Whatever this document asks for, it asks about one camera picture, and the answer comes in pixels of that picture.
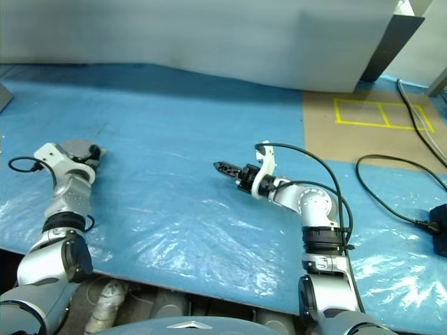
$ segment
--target robotic arm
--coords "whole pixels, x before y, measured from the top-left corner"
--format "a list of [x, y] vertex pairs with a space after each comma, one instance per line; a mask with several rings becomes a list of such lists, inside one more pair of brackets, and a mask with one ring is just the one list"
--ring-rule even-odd
[[21, 172], [46, 168], [54, 188], [42, 233], [19, 265], [18, 286], [0, 296], [0, 334], [54, 334], [63, 324], [72, 296], [93, 271], [85, 220], [103, 154], [84, 140], [47, 143], [34, 153], [32, 169], [13, 167]]
[[234, 178], [241, 191], [256, 199], [267, 198], [301, 216], [302, 266], [307, 272], [299, 282], [303, 322], [316, 326], [319, 334], [394, 334], [360, 311], [350, 261], [344, 255], [345, 231], [334, 220], [335, 199], [319, 187], [290, 184], [281, 188], [291, 180], [273, 175], [273, 147], [266, 145], [262, 151], [257, 150], [256, 158], [261, 167], [247, 164], [240, 168], [227, 162], [217, 162], [214, 166], [220, 173]]

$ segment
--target power adapter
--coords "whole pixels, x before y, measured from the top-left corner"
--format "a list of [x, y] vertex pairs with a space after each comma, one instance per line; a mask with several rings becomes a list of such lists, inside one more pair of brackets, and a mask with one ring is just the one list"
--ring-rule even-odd
[[447, 257], [447, 204], [435, 207], [430, 211], [430, 221], [437, 223], [439, 232], [433, 235], [434, 252]]

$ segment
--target blue table surface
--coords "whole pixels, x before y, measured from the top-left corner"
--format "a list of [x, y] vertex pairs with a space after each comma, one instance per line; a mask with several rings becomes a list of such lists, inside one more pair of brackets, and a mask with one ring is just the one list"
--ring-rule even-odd
[[[87, 138], [108, 149], [91, 197], [97, 226], [87, 235], [96, 271], [298, 313], [300, 219], [238, 191], [212, 163], [256, 163], [253, 144], [262, 140], [305, 147], [301, 92], [150, 65], [0, 73], [15, 96], [0, 114], [0, 247], [27, 252], [51, 192], [48, 174], [18, 174], [7, 161], [46, 142]], [[433, 102], [445, 121], [442, 102]], [[321, 140], [330, 145], [324, 133]], [[276, 158], [276, 175], [330, 184], [308, 158], [283, 149]], [[398, 329], [445, 334], [447, 260], [433, 253], [429, 235], [377, 206], [352, 163], [328, 163], [356, 220], [351, 257], [367, 312]], [[403, 214], [427, 218], [446, 202], [422, 172], [366, 165], [364, 174]]]

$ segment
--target cardboard floor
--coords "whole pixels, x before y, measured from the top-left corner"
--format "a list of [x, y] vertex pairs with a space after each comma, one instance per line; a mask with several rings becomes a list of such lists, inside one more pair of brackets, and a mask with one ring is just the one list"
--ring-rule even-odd
[[[447, 129], [437, 109], [422, 94], [408, 94], [411, 104], [422, 114], [438, 145], [447, 142]], [[366, 154], [385, 154], [415, 160], [435, 172], [445, 168], [420, 141], [409, 113], [397, 92], [356, 91], [352, 94], [304, 92], [306, 148], [328, 160], [355, 162]], [[421, 133], [427, 137], [417, 120]], [[368, 163], [413, 169], [396, 161]]]

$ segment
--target plastic wrap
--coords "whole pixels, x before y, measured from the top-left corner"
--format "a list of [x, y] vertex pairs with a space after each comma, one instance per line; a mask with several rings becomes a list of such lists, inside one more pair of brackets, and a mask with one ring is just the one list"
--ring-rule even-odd
[[[7, 160], [84, 137], [108, 149], [87, 235], [96, 271], [298, 313], [300, 219], [238, 191], [212, 163], [256, 163], [261, 140], [302, 147], [299, 92], [156, 66], [18, 66], [3, 82], [15, 100], [0, 114], [2, 248], [27, 252], [51, 192], [44, 172], [18, 174]], [[277, 174], [330, 183], [315, 162], [275, 152]], [[398, 329], [445, 333], [447, 262], [431, 236], [378, 207], [352, 164], [330, 164], [356, 220], [351, 257], [367, 312]], [[445, 202], [420, 172], [365, 166], [365, 180], [407, 215]]]

